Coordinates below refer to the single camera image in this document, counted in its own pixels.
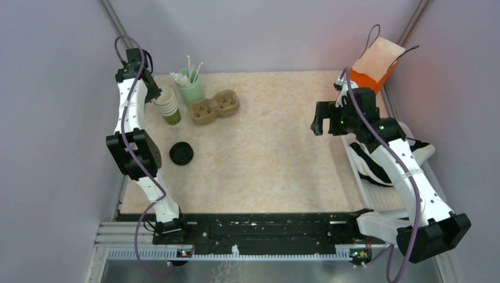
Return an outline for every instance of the orange plastic bag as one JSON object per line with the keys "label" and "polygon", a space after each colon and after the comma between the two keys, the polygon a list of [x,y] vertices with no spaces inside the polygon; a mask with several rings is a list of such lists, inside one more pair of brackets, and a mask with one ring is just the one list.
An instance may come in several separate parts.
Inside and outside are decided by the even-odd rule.
{"label": "orange plastic bag", "polygon": [[351,81],[378,94],[404,53],[403,47],[378,37],[349,70]]}

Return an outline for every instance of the stacked paper cup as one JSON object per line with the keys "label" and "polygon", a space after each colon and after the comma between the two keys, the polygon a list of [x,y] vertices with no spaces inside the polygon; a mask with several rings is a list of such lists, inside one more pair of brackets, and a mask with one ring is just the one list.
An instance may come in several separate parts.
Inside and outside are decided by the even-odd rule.
{"label": "stacked paper cup", "polygon": [[162,90],[162,94],[153,100],[153,104],[167,123],[170,125],[178,124],[180,122],[179,106],[173,90],[167,86],[162,86]]}

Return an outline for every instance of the metal pole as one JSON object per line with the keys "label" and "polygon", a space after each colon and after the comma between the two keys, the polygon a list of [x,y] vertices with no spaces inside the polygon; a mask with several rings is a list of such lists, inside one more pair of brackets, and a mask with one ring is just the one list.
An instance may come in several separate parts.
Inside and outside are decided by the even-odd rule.
{"label": "metal pole", "polygon": [[[111,3],[109,3],[109,0],[98,0],[99,3],[101,3],[101,6],[103,7],[104,11],[106,12],[106,15],[108,16],[108,19],[111,22],[111,25],[113,26],[113,29],[115,30],[117,35],[127,35],[127,31],[123,27],[123,25],[120,22],[120,19],[116,15],[116,12],[113,9],[113,6]],[[132,42],[128,38],[122,38],[121,43],[125,47],[125,49],[131,49],[133,48]]]}
{"label": "metal pole", "polygon": [[406,40],[408,39],[408,36],[410,33],[413,31],[415,25],[419,21],[420,17],[423,15],[425,9],[428,7],[428,5],[432,2],[432,0],[421,0],[419,6],[417,7],[417,10],[415,10],[415,13],[413,14],[412,18],[410,19],[410,22],[406,25],[406,28],[403,31],[403,34],[397,41],[397,44],[399,46],[403,46],[406,43]]}

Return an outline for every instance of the black and white shoe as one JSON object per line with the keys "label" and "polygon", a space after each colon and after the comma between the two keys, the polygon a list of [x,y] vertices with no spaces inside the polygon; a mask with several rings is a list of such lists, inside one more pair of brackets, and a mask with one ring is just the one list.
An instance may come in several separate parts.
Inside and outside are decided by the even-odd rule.
{"label": "black and white shoe", "polygon": [[[402,129],[405,131],[405,129],[407,129],[406,125],[404,125]],[[424,163],[425,160],[427,160],[436,151],[434,146],[430,143],[410,138],[407,139],[410,144],[413,157],[419,166],[422,166],[422,163]],[[352,143],[349,145],[349,150],[351,151],[351,155],[354,159],[354,165],[361,179],[382,187],[393,186],[392,181],[385,170],[370,157],[370,153],[365,146],[362,146],[359,143]]]}

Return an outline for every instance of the cable tie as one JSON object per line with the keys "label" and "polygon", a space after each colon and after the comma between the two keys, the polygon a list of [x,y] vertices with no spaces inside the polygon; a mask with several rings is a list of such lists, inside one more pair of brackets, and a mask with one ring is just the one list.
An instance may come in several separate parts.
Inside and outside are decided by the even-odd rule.
{"label": "cable tie", "polygon": [[125,107],[137,107],[139,104],[135,102],[125,101],[120,105],[120,109],[124,109]]}
{"label": "cable tie", "polygon": [[400,182],[404,181],[405,179],[409,178],[410,176],[414,176],[414,175],[417,175],[417,174],[420,174],[420,173],[423,173],[422,169],[420,169],[420,168],[418,168],[418,169],[412,169],[409,172],[407,172],[405,174],[402,174],[401,178],[399,179],[399,181],[396,182],[396,183],[394,183],[394,184],[399,184]]}

